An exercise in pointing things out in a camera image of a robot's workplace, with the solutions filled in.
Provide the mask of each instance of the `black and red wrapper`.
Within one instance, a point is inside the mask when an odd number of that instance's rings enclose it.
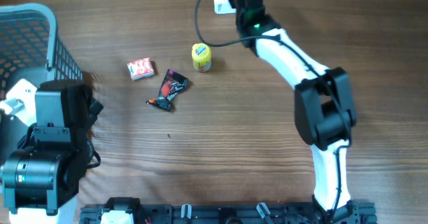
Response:
[[[171,111],[171,100],[185,90],[188,82],[189,80],[186,77],[173,70],[168,70],[160,87],[159,96],[147,100],[146,103],[166,111]]]

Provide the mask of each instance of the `wood grain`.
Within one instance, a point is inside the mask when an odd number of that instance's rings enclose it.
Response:
[[[0,0],[51,7],[105,105],[92,129],[102,165],[80,181],[79,207],[117,196],[174,205],[310,201],[312,155],[294,126],[292,89],[241,45],[213,49],[212,70],[197,73],[195,1]],[[235,39],[234,16],[214,14],[212,1],[201,6],[204,36]],[[379,223],[426,223],[428,0],[266,5],[309,55],[350,74],[359,117],[347,161],[352,197],[375,202]],[[132,82],[125,64],[145,57],[158,74]],[[169,68],[192,81],[173,113],[144,103]]]

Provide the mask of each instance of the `yellow can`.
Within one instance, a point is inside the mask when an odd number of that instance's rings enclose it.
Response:
[[[197,43],[192,47],[193,67],[199,72],[211,68],[211,50],[204,43]]]

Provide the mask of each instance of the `can lid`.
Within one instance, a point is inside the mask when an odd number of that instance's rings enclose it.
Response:
[[[197,43],[192,47],[192,58],[195,61],[204,61],[211,59],[211,50],[208,45],[204,43]]]

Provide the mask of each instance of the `red and white package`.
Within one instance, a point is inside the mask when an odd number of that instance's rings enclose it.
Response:
[[[138,80],[143,77],[154,75],[154,70],[150,62],[150,58],[136,60],[128,64],[128,69],[132,80]]]

